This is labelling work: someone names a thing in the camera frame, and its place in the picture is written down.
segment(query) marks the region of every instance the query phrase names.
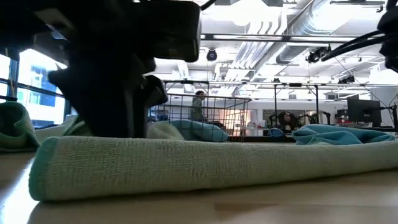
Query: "wooden table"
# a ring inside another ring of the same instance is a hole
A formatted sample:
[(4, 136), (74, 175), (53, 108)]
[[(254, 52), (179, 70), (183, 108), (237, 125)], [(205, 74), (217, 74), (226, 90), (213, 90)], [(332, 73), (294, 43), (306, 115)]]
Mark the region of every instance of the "wooden table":
[(398, 170), (181, 194), (37, 203), (33, 154), (0, 155), (0, 223), (398, 223)]

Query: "folded towel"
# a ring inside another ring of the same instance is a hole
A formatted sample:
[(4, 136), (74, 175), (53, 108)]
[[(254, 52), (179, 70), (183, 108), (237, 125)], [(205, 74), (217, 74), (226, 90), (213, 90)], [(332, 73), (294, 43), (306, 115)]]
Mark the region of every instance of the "folded towel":
[(0, 104), (0, 152), (35, 151), (39, 146), (35, 129), (24, 106), (17, 102)]
[(296, 146), (49, 138), (29, 192), (40, 201), (271, 184), (398, 167), (398, 142)]
[[(148, 138), (151, 139), (173, 139), (181, 137), (189, 141), (226, 142), (228, 134), (221, 128), (190, 120), (158, 121), (148, 125)], [(77, 118), (75, 122), (65, 131), (64, 136), (92, 136), (92, 133), (83, 120)]]
[(350, 145), (381, 141), (393, 141), (394, 136), (380, 131), (345, 128), (339, 126), (309, 124), (292, 133), (296, 144)]
[(184, 140), (180, 131), (167, 121), (159, 121), (148, 126), (147, 138)]
[(72, 128), (78, 119), (77, 115), (68, 115), (66, 120), (57, 126), (36, 129), (36, 138), (39, 143), (42, 143), (48, 137), (60, 137), (66, 135), (67, 131)]
[(208, 142), (226, 142), (228, 134), (221, 128), (197, 121), (176, 120), (176, 121), (160, 121), (170, 123), (175, 126), (184, 137), (189, 141), (208, 141)]

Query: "computer screen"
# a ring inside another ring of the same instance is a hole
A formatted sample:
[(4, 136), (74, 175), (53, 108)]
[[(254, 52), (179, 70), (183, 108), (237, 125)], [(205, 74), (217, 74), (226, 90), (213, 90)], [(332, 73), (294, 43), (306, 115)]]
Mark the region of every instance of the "computer screen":
[(381, 125), (380, 101), (347, 99), (348, 119), (352, 122), (372, 122), (373, 127)]

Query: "metal cage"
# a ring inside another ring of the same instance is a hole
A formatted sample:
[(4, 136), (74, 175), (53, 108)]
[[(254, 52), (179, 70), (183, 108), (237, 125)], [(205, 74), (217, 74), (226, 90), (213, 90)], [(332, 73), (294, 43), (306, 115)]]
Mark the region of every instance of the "metal cage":
[(248, 116), (249, 98), (203, 96), (201, 112), (203, 120), (193, 118), (192, 111), (197, 107), (192, 106), (195, 95), (168, 94), (168, 102), (155, 106), (150, 110), (151, 121), (195, 121), (186, 130), (193, 133), (210, 134), (213, 138), (225, 138), (243, 142), (246, 135), (246, 118)]

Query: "camera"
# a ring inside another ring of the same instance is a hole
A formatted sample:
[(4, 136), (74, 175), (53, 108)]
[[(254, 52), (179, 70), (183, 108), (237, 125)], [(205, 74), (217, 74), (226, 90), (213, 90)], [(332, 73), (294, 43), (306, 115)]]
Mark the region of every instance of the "camera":
[(215, 60), (217, 60), (216, 50), (210, 49), (209, 52), (207, 53), (207, 61), (214, 62)]

